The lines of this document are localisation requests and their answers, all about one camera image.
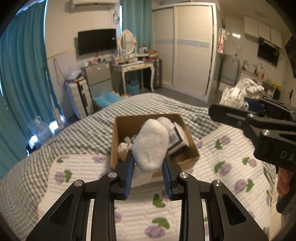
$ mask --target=sliding wardrobe door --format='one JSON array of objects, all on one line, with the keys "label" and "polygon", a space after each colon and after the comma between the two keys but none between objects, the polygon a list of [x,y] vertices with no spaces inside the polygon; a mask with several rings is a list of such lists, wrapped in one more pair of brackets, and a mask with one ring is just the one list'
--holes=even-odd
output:
[{"label": "sliding wardrobe door", "polygon": [[153,11],[154,49],[162,59],[162,82],[173,83],[173,52],[174,52],[174,16],[173,8]]},{"label": "sliding wardrobe door", "polygon": [[181,92],[205,96],[213,48],[211,6],[175,7],[175,63],[173,84]]}]

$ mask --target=white quilted blanket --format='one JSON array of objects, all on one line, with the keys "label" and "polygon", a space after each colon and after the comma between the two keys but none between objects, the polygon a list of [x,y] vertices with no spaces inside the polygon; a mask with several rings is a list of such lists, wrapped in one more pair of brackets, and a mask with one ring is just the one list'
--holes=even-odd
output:
[{"label": "white quilted blanket", "polygon": [[[253,147],[240,130],[221,126],[197,144],[200,159],[191,170],[199,180],[220,179],[268,234],[270,226],[270,185],[263,164],[253,156]],[[109,172],[104,155],[64,155],[52,165],[46,195],[38,206],[39,219],[76,179],[93,181]],[[163,183],[132,188],[127,201],[115,201],[117,239],[178,240],[181,202],[168,200]],[[90,240],[92,211],[87,240]],[[208,240],[207,218],[205,234]]]}]

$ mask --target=kitchen counter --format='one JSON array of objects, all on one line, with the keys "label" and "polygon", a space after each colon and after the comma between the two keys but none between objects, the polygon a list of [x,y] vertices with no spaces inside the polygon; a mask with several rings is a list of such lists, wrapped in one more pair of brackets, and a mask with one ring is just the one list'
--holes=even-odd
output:
[{"label": "kitchen counter", "polygon": [[242,70],[240,69],[240,74],[244,74],[244,77],[243,76],[240,76],[239,79],[242,79],[242,78],[250,78],[250,79],[253,79],[254,82],[257,84],[257,85],[261,85],[264,87],[264,95],[269,97],[269,98],[273,98],[273,95],[274,95],[274,92],[275,92],[275,87],[272,86],[270,83],[268,83],[266,80],[262,80],[256,76],[254,76],[254,74],[251,72],[251,71],[248,71],[248,70]]},{"label": "kitchen counter", "polygon": [[264,83],[266,83],[267,85],[272,86],[272,84],[268,83],[266,80],[263,80],[263,79],[260,79],[260,78],[256,77],[251,71],[248,71],[248,70],[242,70],[242,69],[240,69],[239,71],[240,71],[241,73],[244,73],[244,74],[246,74],[246,75],[252,77],[252,78],[255,79],[255,80],[258,80],[258,81],[260,81],[260,82],[264,82]]}]

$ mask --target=hanging clothes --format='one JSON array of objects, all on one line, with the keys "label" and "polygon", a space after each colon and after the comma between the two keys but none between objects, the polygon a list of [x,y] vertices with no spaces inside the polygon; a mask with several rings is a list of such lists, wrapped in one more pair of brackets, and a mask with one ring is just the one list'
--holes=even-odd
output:
[{"label": "hanging clothes", "polygon": [[19,12],[0,38],[0,78],[4,100],[27,140],[30,121],[50,124],[59,104],[48,74],[44,42],[46,1]]},{"label": "hanging clothes", "polygon": [[219,29],[219,47],[218,53],[224,53],[224,42],[227,40],[227,34],[225,29]]}]

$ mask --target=wall-mounted tv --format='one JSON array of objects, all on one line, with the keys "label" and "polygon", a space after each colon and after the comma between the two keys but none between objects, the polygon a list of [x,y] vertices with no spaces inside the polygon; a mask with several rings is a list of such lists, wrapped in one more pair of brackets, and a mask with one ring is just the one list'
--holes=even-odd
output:
[{"label": "wall-mounted tv", "polygon": [[79,55],[117,48],[116,29],[96,29],[78,32]]}]

